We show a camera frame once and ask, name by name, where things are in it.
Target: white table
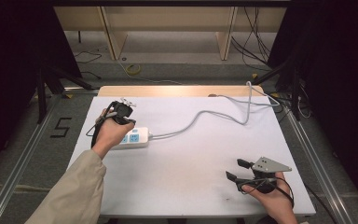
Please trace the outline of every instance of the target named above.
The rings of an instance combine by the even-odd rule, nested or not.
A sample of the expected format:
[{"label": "white table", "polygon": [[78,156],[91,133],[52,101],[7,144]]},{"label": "white table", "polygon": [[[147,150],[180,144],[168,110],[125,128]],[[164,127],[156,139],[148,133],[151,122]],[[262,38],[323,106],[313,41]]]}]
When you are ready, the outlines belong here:
[{"label": "white table", "polygon": [[[126,97],[136,103],[131,119],[152,134],[185,127],[201,110],[223,112],[245,120],[247,105],[222,97]],[[89,108],[70,164],[90,148],[86,132],[94,120],[119,97],[95,97]],[[253,102],[268,103],[264,96]],[[102,215],[110,217],[247,217],[265,214],[261,204],[237,191],[225,171],[253,178],[237,159],[256,162],[261,156],[292,167],[285,173],[295,194],[295,214],[315,214],[282,131],[270,107],[251,106],[246,125],[203,114],[186,132],[152,140],[148,147],[110,151],[103,163]]]}]

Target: white electronic device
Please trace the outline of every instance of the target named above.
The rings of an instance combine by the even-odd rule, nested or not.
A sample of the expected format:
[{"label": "white electronic device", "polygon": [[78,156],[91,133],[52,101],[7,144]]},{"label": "white electronic device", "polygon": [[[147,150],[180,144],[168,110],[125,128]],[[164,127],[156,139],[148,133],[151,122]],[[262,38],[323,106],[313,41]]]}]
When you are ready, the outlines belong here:
[{"label": "white electronic device", "polygon": [[149,129],[134,128],[129,131],[121,140],[120,144],[112,147],[111,150],[129,149],[129,148],[141,148],[147,147],[149,144]]}]

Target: sleeve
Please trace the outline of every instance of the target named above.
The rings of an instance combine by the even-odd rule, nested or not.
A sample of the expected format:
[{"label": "sleeve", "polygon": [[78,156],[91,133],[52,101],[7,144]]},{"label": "sleeve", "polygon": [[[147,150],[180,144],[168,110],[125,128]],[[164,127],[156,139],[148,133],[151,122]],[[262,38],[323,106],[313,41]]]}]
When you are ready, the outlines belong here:
[{"label": "sleeve", "polygon": [[84,151],[26,223],[97,223],[105,173],[101,158]]}]

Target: hand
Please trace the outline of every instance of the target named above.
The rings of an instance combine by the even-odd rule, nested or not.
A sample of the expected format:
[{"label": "hand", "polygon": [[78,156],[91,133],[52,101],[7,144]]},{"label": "hand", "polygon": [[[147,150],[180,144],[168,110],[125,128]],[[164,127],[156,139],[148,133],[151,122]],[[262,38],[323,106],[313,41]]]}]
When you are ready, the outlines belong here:
[{"label": "hand", "polygon": [[119,125],[112,119],[106,119],[98,133],[97,140],[92,150],[103,159],[110,148],[118,145],[126,133],[132,130],[134,126],[135,124],[132,122],[125,125]]},{"label": "hand", "polygon": [[[282,172],[276,173],[275,176],[284,179]],[[278,179],[277,186],[287,194],[290,194],[290,189],[284,181]],[[278,223],[297,223],[291,202],[278,190],[275,189],[270,193],[264,194],[247,185],[243,185],[242,189],[260,201],[269,216],[274,218]]]}]

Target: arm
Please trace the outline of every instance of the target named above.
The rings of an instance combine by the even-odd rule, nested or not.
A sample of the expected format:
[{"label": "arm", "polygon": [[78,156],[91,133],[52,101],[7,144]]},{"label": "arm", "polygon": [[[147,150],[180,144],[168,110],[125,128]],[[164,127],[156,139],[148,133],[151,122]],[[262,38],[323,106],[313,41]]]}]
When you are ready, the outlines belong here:
[{"label": "arm", "polygon": [[102,159],[133,127],[133,123],[118,125],[107,119],[94,147],[76,159],[27,223],[96,223],[106,172]]},{"label": "arm", "polygon": [[[275,174],[276,177],[284,179],[282,172]],[[277,180],[278,187],[289,194],[289,187],[280,179]],[[280,224],[297,223],[292,204],[287,198],[276,189],[268,194],[263,194],[254,188],[243,185],[242,189],[260,201],[270,217]]]}]

